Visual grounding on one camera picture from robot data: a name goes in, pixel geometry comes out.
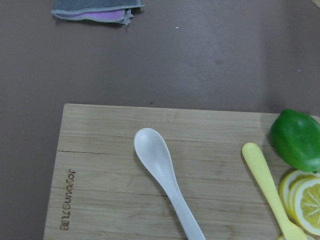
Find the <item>white ceramic spoon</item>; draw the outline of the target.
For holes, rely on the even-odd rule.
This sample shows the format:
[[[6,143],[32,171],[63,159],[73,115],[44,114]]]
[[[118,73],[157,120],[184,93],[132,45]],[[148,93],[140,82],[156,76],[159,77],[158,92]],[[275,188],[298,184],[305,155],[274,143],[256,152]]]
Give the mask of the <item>white ceramic spoon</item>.
[[[173,162],[163,137],[152,128],[142,128],[134,136],[135,152],[169,198],[189,240],[204,240],[199,224],[188,207],[177,183]]]

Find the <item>bamboo cutting board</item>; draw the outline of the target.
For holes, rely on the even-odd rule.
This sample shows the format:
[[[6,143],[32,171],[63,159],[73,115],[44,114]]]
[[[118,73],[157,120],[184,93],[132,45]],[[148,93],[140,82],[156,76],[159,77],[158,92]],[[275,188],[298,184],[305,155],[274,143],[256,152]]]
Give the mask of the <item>bamboo cutting board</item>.
[[[292,171],[269,138],[277,117],[66,104],[44,239],[184,240],[196,227],[207,240],[277,239],[242,155],[257,144],[276,185]]]

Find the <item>yellow plastic knife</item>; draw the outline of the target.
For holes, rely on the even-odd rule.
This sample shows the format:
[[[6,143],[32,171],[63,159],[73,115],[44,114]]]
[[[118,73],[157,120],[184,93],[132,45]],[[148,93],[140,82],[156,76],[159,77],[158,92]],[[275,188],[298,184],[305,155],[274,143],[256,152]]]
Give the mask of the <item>yellow plastic knife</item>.
[[[266,198],[286,240],[306,240],[305,232],[289,220],[277,192],[275,182],[260,147],[253,142],[242,147],[242,155],[254,179]]]

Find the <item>grey folded cloth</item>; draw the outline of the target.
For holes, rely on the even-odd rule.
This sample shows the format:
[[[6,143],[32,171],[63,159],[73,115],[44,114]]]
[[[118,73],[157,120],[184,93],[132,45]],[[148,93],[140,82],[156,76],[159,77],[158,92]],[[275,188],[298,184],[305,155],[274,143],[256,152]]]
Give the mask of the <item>grey folded cloth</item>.
[[[55,0],[51,14],[69,21],[128,25],[133,17],[132,9],[144,6],[141,0]]]

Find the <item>green lime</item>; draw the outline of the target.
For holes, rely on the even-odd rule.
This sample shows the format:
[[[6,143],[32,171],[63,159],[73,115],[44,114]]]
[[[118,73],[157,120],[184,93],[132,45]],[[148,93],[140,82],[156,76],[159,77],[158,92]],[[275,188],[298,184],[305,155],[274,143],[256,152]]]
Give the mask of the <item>green lime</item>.
[[[278,155],[303,172],[320,170],[320,124],[310,115],[283,110],[270,128]]]

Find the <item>lemon slice back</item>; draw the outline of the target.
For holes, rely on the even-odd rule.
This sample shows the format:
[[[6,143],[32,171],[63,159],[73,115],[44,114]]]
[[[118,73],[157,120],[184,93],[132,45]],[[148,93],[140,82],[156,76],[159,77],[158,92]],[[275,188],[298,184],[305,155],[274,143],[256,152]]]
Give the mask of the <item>lemon slice back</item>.
[[[289,214],[290,217],[294,216],[293,210],[291,209],[291,206],[290,206],[291,205],[290,190],[292,189],[292,186],[300,180],[304,180],[308,178],[319,178],[319,177],[320,177],[319,173],[294,170],[283,178],[279,186],[279,196],[284,205],[284,209],[286,213]]]

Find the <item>lemon slice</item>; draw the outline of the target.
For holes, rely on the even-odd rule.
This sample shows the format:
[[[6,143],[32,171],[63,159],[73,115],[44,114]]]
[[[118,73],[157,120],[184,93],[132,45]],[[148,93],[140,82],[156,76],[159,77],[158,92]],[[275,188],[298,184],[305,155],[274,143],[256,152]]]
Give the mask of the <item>lemon slice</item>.
[[[290,192],[291,211],[296,222],[307,232],[320,235],[320,178],[297,181]]]
[[[304,180],[308,178],[319,178],[319,177],[320,177],[319,173],[294,170],[283,178],[279,186],[279,196],[284,205],[284,209],[286,213],[289,214],[290,217],[294,216],[293,210],[291,209],[291,206],[290,206],[291,205],[290,190],[292,189],[292,186],[300,180]]]

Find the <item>lemon slice front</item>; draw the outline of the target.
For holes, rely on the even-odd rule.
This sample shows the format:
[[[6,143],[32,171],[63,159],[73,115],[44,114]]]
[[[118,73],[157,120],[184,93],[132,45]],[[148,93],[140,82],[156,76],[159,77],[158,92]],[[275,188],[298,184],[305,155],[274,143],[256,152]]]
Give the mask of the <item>lemon slice front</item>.
[[[297,181],[290,192],[291,211],[296,222],[307,232],[320,235],[320,178]]]

